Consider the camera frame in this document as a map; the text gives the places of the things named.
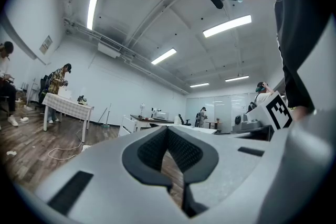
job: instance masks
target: ceiling light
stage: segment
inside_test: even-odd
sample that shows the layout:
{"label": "ceiling light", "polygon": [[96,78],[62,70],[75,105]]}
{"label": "ceiling light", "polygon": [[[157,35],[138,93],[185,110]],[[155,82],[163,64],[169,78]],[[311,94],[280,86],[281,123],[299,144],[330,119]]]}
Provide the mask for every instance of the ceiling light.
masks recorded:
{"label": "ceiling light", "polygon": [[206,85],[209,85],[209,83],[203,83],[203,84],[191,85],[190,88],[200,87],[200,86],[206,86]]}
{"label": "ceiling light", "polygon": [[203,34],[204,34],[205,37],[210,37],[210,36],[216,35],[220,32],[223,32],[225,30],[229,30],[231,28],[234,28],[234,27],[237,27],[237,26],[240,26],[240,25],[244,25],[244,24],[249,24],[251,22],[252,22],[251,15],[247,15],[247,16],[237,18],[237,19],[234,19],[234,20],[230,20],[226,23],[217,25],[213,28],[210,28],[209,30],[205,30],[205,31],[203,31]]}
{"label": "ceiling light", "polygon": [[90,30],[92,30],[93,26],[93,18],[94,18],[94,12],[96,10],[97,1],[98,0],[90,0],[89,4],[87,28],[89,28]]}
{"label": "ceiling light", "polygon": [[238,80],[238,79],[247,79],[247,78],[249,78],[249,76],[242,76],[242,77],[237,77],[237,78],[233,78],[233,79],[226,79],[225,81],[229,82],[229,81],[234,81],[234,80]]}
{"label": "ceiling light", "polygon": [[169,56],[173,55],[176,53],[175,49],[171,49],[170,51],[167,51],[165,54],[161,55],[160,57],[156,58],[154,61],[152,61],[152,64],[155,65],[164,59],[168,58]]}

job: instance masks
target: white cable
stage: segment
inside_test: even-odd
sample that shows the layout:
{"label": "white cable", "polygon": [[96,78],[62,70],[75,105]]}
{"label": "white cable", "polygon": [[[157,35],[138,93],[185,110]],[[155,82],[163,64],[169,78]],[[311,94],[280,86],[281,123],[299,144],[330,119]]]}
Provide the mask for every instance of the white cable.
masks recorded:
{"label": "white cable", "polygon": [[67,160],[67,159],[71,159],[72,157],[77,156],[77,154],[75,154],[75,155],[73,155],[73,156],[71,156],[71,157],[69,157],[69,158],[66,158],[66,159],[58,159],[58,158],[54,158],[54,157],[50,156],[49,154],[50,154],[51,152],[55,151],[55,150],[70,151],[70,150],[74,150],[75,148],[79,148],[80,145],[81,145],[83,142],[81,141],[81,139],[78,137],[77,134],[78,134],[78,132],[80,132],[81,130],[82,130],[82,128],[79,129],[79,130],[77,131],[77,133],[75,134],[76,137],[77,137],[77,138],[79,139],[79,141],[80,141],[80,144],[79,144],[78,146],[73,147],[73,148],[54,148],[53,150],[49,151],[48,156],[49,156],[50,158],[57,159],[57,160],[59,160],[59,161],[65,161],[65,160]]}

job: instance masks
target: black slot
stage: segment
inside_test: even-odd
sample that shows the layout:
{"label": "black slot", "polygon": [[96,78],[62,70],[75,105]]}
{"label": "black slot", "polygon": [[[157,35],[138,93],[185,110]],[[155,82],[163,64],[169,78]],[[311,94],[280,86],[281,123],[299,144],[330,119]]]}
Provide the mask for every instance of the black slot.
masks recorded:
{"label": "black slot", "polygon": [[262,157],[265,152],[265,151],[256,150],[254,148],[244,147],[244,146],[240,147],[238,151],[251,154],[251,155],[255,155],[258,157]]}
{"label": "black slot", "polygon": [[92,177],[93,174],[83,171],[77,172],[48,202],[48,205],[66,216]]}

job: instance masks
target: hand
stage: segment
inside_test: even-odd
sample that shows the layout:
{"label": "hand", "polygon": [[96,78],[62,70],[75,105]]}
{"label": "hand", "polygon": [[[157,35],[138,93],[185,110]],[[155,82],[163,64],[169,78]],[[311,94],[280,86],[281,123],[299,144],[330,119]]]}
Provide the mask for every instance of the hand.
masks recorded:
{"label": "hand", "polygon": [[12,78],[12,76],[10,74],[7,74],[4,76],[4,80],[9,80],[10,78]]}

